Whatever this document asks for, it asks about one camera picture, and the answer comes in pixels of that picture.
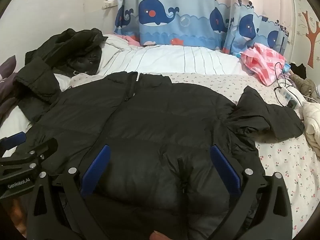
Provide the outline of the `white power strip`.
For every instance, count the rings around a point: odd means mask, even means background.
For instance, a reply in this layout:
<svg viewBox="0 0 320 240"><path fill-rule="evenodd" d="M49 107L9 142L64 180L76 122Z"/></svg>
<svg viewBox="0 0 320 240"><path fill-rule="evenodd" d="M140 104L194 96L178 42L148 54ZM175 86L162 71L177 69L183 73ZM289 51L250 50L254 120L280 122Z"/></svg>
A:
<svg viewBox="0 0 320 240"><path fill-rule="evenodd" d="M277 81L277 85L276 93L281 105L299 110L306 102L304 96L290 80L281 78Z"/></svg>

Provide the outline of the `cream puffy garment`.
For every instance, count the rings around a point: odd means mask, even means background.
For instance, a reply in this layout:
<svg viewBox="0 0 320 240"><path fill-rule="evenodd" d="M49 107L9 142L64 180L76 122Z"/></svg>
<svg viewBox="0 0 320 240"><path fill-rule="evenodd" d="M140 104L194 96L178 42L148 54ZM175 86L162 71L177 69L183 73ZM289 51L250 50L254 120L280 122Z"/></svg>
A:
<svg viewBox="0 0 320 240"><path fill-rule="evenodd" d="M320 157L320 109L319 103L304 102L302 115L305 127L305 137L317 157Z"/></svg>

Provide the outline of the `white wall switch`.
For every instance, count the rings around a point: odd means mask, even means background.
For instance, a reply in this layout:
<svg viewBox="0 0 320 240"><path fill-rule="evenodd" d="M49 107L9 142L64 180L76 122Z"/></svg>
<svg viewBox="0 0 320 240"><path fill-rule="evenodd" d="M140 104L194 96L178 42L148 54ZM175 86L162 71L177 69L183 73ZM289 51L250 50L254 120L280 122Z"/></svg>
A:
<svg viewBox="0 0 320 240"><path fill-rule="evenodd" d="M117 6L118 6L117 0L105 0L103 3L102 9L106 10L106 9L110 9Z"/></svg>

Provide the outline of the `black garment pile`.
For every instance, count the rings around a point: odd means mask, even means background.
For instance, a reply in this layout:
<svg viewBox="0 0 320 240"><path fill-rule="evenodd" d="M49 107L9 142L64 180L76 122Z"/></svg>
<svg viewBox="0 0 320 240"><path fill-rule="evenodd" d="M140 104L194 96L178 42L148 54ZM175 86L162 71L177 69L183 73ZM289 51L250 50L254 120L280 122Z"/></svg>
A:
<svg viewBox="0 0 320 240"><path fill-rule="evenodd" d="M107 39L97 28L82 31L69 28L52 36L39 48L27 52L25 64L39 57L55 74L68 77L80 73L95 75L102 56L101 45Z"/></svg>

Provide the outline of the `brown plush toy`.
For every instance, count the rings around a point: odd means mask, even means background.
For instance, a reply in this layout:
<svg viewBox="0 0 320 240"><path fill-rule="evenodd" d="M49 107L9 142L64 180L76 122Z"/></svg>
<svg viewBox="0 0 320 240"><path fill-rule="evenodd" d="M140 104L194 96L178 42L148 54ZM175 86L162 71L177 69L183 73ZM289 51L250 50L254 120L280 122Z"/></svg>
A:
<svg viewBox="0 0 320 240"><path fill-rule="evenodd" d="M308 96L313 99L317 98L316 85L312 80L308 78L303 79L297 74L291 74L289 78L295 83L297 89L303 96Z"/></svg>

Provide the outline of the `purple patterned pillow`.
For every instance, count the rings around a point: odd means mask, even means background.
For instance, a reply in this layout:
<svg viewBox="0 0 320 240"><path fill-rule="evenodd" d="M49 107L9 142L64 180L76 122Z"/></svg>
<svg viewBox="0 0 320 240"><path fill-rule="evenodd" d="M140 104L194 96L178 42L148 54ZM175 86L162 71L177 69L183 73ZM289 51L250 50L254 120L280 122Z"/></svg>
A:
<svg viewBox="0 0 320 240"><path fill-rule="evenodd" d="M1 123L7 116L8 111L16 104L16 90L13 84L16 72L16 57L9 57L1 64Z"/></svg>

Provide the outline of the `pink checked cloth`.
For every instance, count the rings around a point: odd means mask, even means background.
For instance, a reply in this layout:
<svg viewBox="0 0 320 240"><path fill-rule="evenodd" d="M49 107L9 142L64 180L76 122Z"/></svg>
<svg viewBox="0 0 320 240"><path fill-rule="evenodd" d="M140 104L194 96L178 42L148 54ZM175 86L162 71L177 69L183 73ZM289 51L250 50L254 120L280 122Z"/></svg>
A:
<svg viewBox="0 0 320 240"><path fill-rule="evenodd" d="M289 72L291 68L283 55L261 43L255 43L253 47L246 49L240 59L265 86L272 85L281 74Z"/></svg>

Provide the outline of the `floral bed sheet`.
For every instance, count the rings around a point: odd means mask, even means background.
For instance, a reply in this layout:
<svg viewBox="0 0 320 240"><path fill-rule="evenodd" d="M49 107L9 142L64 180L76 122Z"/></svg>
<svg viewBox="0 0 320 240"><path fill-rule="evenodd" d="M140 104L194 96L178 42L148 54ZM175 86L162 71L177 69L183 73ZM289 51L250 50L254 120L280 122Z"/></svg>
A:
<svg viewBox="0 0 320 240"><path fill-rule="evenodd" d="M265 87L254 77L244 75L163 75L172 83L189 83L207 87L238 103L246 87L255 89L269 105L276 104L272 87ZM308 144L304 131L287 140L276 140L263 133L254 137L264 174L275 171L283 174L293 210L293 233L297 233L319 203L319 160Z"/></svg>

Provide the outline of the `whale print blue curtain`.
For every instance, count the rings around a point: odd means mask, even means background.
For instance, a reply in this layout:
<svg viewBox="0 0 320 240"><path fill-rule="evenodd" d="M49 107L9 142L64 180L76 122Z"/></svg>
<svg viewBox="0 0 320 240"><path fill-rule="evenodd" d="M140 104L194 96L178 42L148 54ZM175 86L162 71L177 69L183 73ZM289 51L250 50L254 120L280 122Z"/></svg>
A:
<svg viewBox="0 0 320 240"><path fill-rule="evenodd" d="M234 54L260 43L283 53L292 11L292 0L118 0L115 32L143 46L195 46Z"/></svg>

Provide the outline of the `black puffer jacket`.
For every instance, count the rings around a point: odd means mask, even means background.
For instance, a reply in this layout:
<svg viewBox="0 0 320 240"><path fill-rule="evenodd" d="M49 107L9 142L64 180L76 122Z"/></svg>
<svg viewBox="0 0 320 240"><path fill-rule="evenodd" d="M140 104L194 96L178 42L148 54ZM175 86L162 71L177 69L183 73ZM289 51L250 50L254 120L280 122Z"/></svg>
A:
<svg viewBox="0 0 320 240"><path fill-rule="evenodd" d="M300 136L290 108L269 105L246 87L238 103L203 86L169 77L113 73L60 94L36 121L17 153L55 138L43 163L53 174L80 172L108 145L111 161L86 204L112 239L206 239L229 210L229 194L209 150L217 145L238 169L264 174L256 134Z"/></svg>

